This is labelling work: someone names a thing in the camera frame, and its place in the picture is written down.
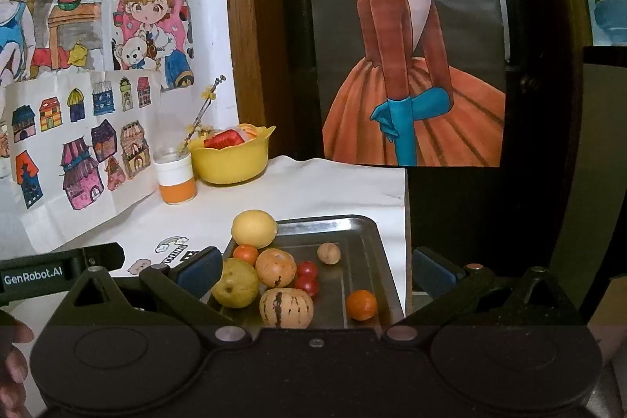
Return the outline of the person's left hand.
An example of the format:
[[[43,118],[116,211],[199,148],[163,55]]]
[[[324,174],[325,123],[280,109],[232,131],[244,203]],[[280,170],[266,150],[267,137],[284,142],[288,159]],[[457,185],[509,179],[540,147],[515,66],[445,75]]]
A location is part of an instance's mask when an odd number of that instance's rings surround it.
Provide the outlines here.
[[[24,382],[28,376],[28,361],[16,347],[31,343],[33,331],[23,322],[1,312],[1,416],[30,417],[25,407]]]

